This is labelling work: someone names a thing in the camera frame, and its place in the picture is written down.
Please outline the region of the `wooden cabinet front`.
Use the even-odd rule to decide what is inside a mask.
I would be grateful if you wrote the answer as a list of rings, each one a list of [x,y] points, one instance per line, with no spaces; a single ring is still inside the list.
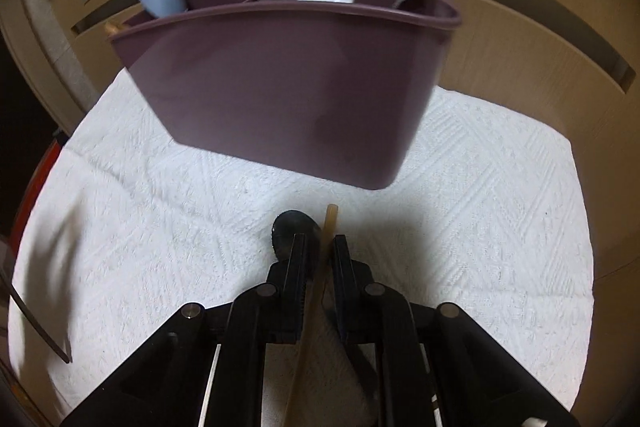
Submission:
[[[574,411],[600,426],[639,376],[639,0],[457,0],[447,88],[509,106],[574,148],[594,252],[593,329]],[[104,22],[131,0],[1,0],[18,77],[72,131],[116,72]]]

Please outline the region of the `wooden chopstick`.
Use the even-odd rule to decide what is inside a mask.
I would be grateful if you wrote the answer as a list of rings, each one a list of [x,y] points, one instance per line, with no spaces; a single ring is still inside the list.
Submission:
[[[308,314],[305,317],[302,337],[300,337],[299,352],[295,365],[295,372],[292,380],[290,393],[288,394],[288,403],[283,420],[284,427],[295,426],[299,421],[299,406],[297,402],[303,391],[305,381],[305,366],[311,351],[312,338],[316,335],[316,329],[319,323],[318,314],[321,309],[322,295],[324,286],[326,286],[326,277],[328,276],[328,252],[331,242],[334,239],[337,224],[338,206],[330,204],[326,207],[326,217],[321,232],[320,251],[318,258],[317,273],[311,286],[311,295],[307,307]]]

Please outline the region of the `purple plastic utensil holder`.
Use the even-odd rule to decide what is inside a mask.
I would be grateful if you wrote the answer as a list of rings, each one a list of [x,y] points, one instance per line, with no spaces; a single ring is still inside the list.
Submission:
[[[381,190],[461,23],[450,0],[393,1],[186,0],[111,44],[178,143]]]

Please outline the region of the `black handled metal spoon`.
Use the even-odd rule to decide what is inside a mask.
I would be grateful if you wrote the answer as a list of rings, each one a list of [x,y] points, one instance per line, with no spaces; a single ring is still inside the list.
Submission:
[[[302,234],[307,239],[305,282],[312,282],[318,265],[321,242],[321,229],[314,219],[299,210],[280,213],[271,228],[272,248],[278,261],[288,262],[296,234]],[[335,310],[331,306],[323,306],[323,310],[337,339],[340,340],[360,388],[367,400],[373,401],[378,393],[378,374],[374,366],[358,345],[350,345],[341,340]]]

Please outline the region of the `white textured table cloth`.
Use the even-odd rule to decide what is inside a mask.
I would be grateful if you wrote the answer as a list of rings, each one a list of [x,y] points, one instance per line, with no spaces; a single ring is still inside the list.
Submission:
[[[177,144],[126,72],[67,142],[39,194],[13,282],[9,358],[58,423],[183,303],[264,280],[272,221],[336,204],[350,253],[408,300],[457,303],[566,407],[592,323],[593,254],[570,142],[532,118],[436,89],[381,191]]]

